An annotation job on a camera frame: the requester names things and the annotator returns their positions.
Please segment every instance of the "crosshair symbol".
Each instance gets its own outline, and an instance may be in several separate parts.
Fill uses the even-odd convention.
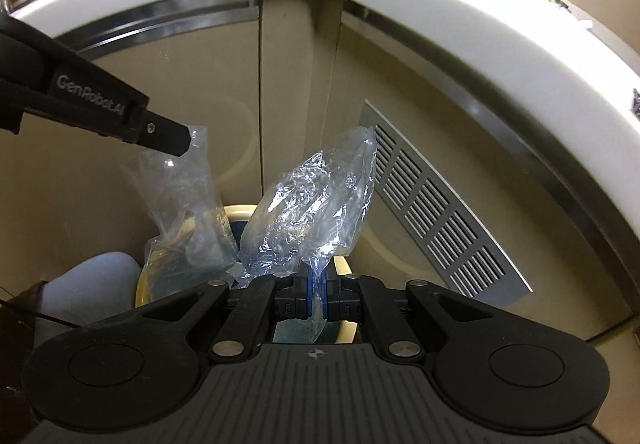
[[[327,352],[325,352],[324,350],[320,350],[320,348],[314,348],[313,350],[309,350],[306,354],[310,358],[318,360],[318,359],[324,357],[324,355],[327,354]]]

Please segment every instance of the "wire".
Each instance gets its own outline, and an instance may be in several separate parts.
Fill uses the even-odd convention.
[[[13,303],[9,303],[3,299],[0,299],[0,305],[7,307],[8,309],[18,313],[18,314],[27,314],[29,316],[35,316],[36,318],[46,319],[47,321],[53,321],[54,323],[58,323],[59,325],[64,325],[65,327],[70,327],[73,329],[77,329],[80,325],[76,325],[71,321],[65,321],[63,319],[55,318],[53,316],[49,316],[47,314],[43,314],[42,312],[34,312],[30,309],[25,309],[23,307],[18,307]]]

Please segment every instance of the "clear plastic bag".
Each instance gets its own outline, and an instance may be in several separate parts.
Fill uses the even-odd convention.
[[[233,282],[238,246],[231,233],[207,158],[207,129],[192,126],[191,146],[181,157],[145,150],[123,171],[160,230],[146,247],[151,301],[222,279]]]
[[[346,131],[333,148],[283,175],[244,228],[239,286],[272,272],[295,272],[300,259],[313,271],[312,316],[280,322],[274,341],[312,343],[324,328],[319,280],[331,258],[350,254],[358,241],[373,193],[375,156],[372,129]]]

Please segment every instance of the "stainless steel trim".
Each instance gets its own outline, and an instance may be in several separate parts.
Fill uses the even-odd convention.
[[[575,157],[525,110],[517,108],[500,88],[449,52],[384,16],[353,4],[343,13],[342,22],[354,28],[358,21],[425,60],[427,79],[548,191],[612,275],[631,311],[640,312],[640,240]],[[357,26],[354,29],[362,32]]]
[[[257,0],[163,0],[83,25],[58,40],[96,59],[175,34],[258,18]]]

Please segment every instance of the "white cloth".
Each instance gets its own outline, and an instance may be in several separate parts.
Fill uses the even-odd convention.
[[[107,252],[76,265],[45,284],[40,312],[87,325],[121,314],[135,306],[140,266],[128,254]],[[34,348],[69,327],[36,318]]]

